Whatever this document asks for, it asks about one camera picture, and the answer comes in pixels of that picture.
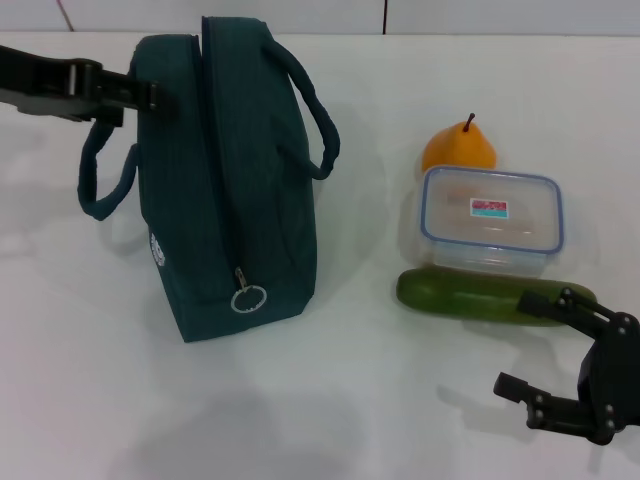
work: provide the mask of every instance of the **bag handle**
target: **bag handle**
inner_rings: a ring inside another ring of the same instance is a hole
[[[82,210],[96,220],[104,220],[127,196],[136,177],[138,166],[138,144],[129,149],[122,168],[122,175],[116,188],[106,197],[98,200],[98,161],[97,155],[113,133],[113,126],[95,122],[82,148],[80,172],[78,175],[78,200]]]
[[[303,100],[309,107],[311,115],[313,115],[314,120],[318,124],[318,129],[320,130],[324,143],[322,164],[318,167],[312,162],[307,162],[305,167],[312,178],[324,180],[329,176],[331,170],[333,170],[333,163],[340,154],[340,136],[338,135],[338,130],[318,100],[313,83],[311,83],[309,75],[307,75],[304,67],[300,65],[298,59],[273,39],[265,45],[265,52],[289,74],[289,77],[291,77],[296,88],[302,94]]]

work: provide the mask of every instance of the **zipper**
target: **zipper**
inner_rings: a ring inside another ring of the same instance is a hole
[[[203,53],[212,49],[209,22],[203,22]],[[209,175],[213,188],[213,196],[218,210],[218,230],[222,237],[222,248],[227,258],[227,268],[234,270],[236,283],[241,290],[246,291],[248,285],[240,266],[240,255],[235,248],[232,238],[236,235],[233,212],[229,205],[222,172],[222,139],[219,135],[215,109],[213,108],[215,87],[213,70],[211,68],[211,54],[200,53],[198,37],[192,37],[193,63],[196,76],[196,90],[198,96],[198,110],[205,143],[205,151],[208,159]]]

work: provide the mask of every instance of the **cucumber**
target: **cucumber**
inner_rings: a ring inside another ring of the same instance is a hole
[[[547,318],[520,313],[516,306],[525,290],[556,301],[566,287],[597,301],[591,290],[575,283],[484,275],[436,266],[404,272],[398,279],[396,296],[406,306],[434,315],[517,325],[558,325]]]

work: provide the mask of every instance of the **yellow pear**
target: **yellow pear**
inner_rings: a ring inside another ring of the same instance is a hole
[[[466,122],[436,133],[422,154],[422,171],[436,165],[470,168],[496,168],[496,151],[474,123],[475,114]]]

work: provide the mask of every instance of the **plastic food container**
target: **plastic food container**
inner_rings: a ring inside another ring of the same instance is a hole
[[[419,197],[420,256],[436,265],[538,277],[564,245],[560,188],[546,177],[436,167]]]

